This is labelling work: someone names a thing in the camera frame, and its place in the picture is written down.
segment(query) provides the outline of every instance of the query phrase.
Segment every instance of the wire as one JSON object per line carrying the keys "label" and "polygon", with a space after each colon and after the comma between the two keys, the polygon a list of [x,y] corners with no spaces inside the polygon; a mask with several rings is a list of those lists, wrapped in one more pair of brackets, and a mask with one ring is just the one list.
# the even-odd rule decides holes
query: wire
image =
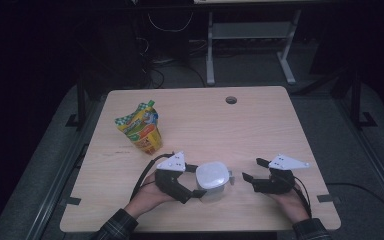
{"label": "wire", "polygon": [[310,197],[308,196],[308,191],[307,191],[307,188],[305,187],[304,183],[299,178],[293,176],[293,178],[297,179],[301,183],[301,185],[303,186],[303,188],[305,190],[305,194],[307,195],[307,199],[305,199],[304,194],[302,194],[302,191],[300,191],[299,189],[297,189],[295,187],[295,183],[294,183],[294,185],[292,185],[285,178],[280,177],[277,174],[273,174],[273,172],[271,172],[271,175],[273,177],[275,177],[275,179],[281,180],[286,185],[290,186],[297,193],[298,197],[301,199],[301,202],[302,202],[302,205],[305,208],[305,211],[307,212],[308,216],[311,218],[313,214],[311,213]]}
{"label": "wire", "polygon": [[158,30],[160,30],[160,31],[164,31],[164,32],[181,32],[181,31],[185,30],[186,27],[189,26],[189,23],[190,23],[191,20],[192,20],[192,16],[193,16],[193,12],[191,13],[191,16],[189,17],[188,22],[186,23],[186,25],[185,25],[183,28],[181,28],[181,29],[177,29],[177,30],[168,30],[168,29],[160,28],[160,27],[158,27],[157,25],[155,25],[155,23],[154,23],[154,22],[152,21],[152,19],[151,19],[151,15],[149,15],[149,13],[148,13],[148,19],[149,19],[149,22],[152,24],[152,26],[154,26],[156,29],[158,29]]}
{"label": "wire", "polygon": [[172,157],[174,155],[174,153],[170,153],[170,154],[161,154],[160,156],[156,157],[155,159],[151,160],[149,163],[148,163],[148,166],[146,166],[145,170],[143,170],[142,174],[140,175],[136,185],[135,185],[135,188],[133,188],[133,192],[132,192],[132,196],[130,197],[130,201],[136,196],[136,194],[139,192],[139,189],[141,188],[141,185],[142,185],[142,182],[143,180],[145,179],[146,177],[146,174],[148,174],[149,170],[151,169],[152,166],[154,166],[155,162],[158,161],[160,158],[169,158],[169,157]]}
{"label": "wire", "polygon": [[199,79],[201,80],[201,83],[202,83],[203,87],[207,87],[207,84],[205,84],[204,78],[202,78],[201,74],[197,70],[192,68],[191,66],[188,66],[188,65],[171,65],[171,66],[159,66],[159,67],[160,68],[168,68],[168,67],[184,67],[184,68],[187,68],[187,69],[191,70],[192,72],[196,73],[196,75],[198,75]]}
{"label": "wire", "polygon": [[305,207],[305,210],[307,210],[308,216],[311,218],[312,217],[311,203],[310,203],[310,197],[308,196],[307,188],[305,187],[304,183],[299,178],[297,178],[295,176],[294,176],[294,178],[297,179],[301,183],[302,187],[304,188],[305,194],[307,195],[307,201],[305,202],[306,199],[304,198],[302,191],[298,190],[295,186],[293,186],[293,189],[298,194],[298,196],[301,198],[301,201],[303,201],[304,207]]}
{"label": "wire", "polygon": [[383,203],[384,205],[384,200],[382,198],[380,198],[378,195],[376,195],[374,192],[370,191],[369,189],[365,188],[365,187],[362,187],[360,185],[357,185],[357,184],[353,184],[353,183],[344,183],[344,182],[338,182],[338,183],[326,183],[327,186],[351,186],[351,187],[356,187],[356,188],[359,188],[361,190],[364,190],[366,191],[367,193],[369,193],[370,195],[372,195],[373,197],[375,197],[377,200],[379,200],[381,203]]}
{"label": "wire", "polygon": [[162,77],[161,83],[158,84],[157,86],[155,86],[153,79],[150,77],[150,78],[151,78],[152,87],[155,88],[155,89],[159,89],[159,88],[161,88],[161,87],[163,86],[163,84],[164,84],[164,80],[165,80],[164,74],[163,74],[162,72],[156,70],[156,69],[153,69],[153,68],[151,69],[151,71],[154,71],[154,72],[156,72],[156,73],[159,73],[159,74],[161,75],[161,77]]}

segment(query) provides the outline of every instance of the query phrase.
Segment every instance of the desk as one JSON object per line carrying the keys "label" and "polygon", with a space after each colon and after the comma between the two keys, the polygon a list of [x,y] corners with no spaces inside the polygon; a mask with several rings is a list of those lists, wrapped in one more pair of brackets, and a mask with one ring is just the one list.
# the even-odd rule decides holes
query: desk
{"label": "desk", "polygon": [[[233,96],[236,104],[228,104]],[[153,156],[135,148],[119,132],[114,119],[130,114],[140,102],[155,101],[159,130],[164,141]],[[306,185],[314,217],[327,229],[337,229],[340,219],[332,202],[319,203],[328,194],[317,163],[289,96],[283,87],[240,87],[112,91],[106,100],[61,220],[64,232],[97,231],[130,198],[139,175],[149,161],[162,153],[184,151],[186,162],[200,165],[222,161],[236,177],[226,185],[223,199],[186,204],[170,202],[139,219],[137,232],[278,231],[291,229],[274,201],[254,193],[242,172],[268,178],[256,164],[277,154],[309,162],[309,169],[294,174]],[[184,173],[179,182],[195,189],[194,175]]]}

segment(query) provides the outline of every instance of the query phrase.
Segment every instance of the sleeve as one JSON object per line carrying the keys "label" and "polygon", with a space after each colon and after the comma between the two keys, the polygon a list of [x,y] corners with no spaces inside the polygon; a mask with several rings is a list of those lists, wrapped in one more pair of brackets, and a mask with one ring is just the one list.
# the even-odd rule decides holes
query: sleeve
{"label": "sleeve", "polygon": [[92,236],[92,240],[129,239],[130,234],[138,225],[136,219],[124,209],[118,210],[102,227]]}
{"label": "sleeve", "polygon": [[298,240],[331,240],[330,234],[327,232],[320,219],[313,218],[294,224],[293,229]]}

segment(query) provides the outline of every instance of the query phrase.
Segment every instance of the snack bag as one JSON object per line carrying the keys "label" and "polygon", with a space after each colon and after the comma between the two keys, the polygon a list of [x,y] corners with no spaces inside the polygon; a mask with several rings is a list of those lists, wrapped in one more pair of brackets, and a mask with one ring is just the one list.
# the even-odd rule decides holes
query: snack bag
{"label": "snack bag", "polygon": [[153,108],[154,101],[139,104],[136,111],[125,117],[116,118],[115,124],[140,150],[151,155],[162,146],[157,128],[158,113]]}

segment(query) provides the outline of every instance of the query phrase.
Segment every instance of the metal frame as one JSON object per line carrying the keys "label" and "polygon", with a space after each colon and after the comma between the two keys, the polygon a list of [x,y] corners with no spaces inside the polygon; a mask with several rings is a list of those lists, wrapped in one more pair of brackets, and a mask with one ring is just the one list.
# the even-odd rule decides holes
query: metal frame
{"label": "metal frame", "polygon": [[209,12],[208,20],[208,49],[207,49],[207,84],[215,85],[213,66],[213,39],[237,39],[237,38],[284,38],[285,46],[277,53],[279,63],[282,66],[288,84],[296,83],[289,63],[288,53],[295,36],[301,10],[295,10],[291,22],[272,23],[214,23],[213,13]]}

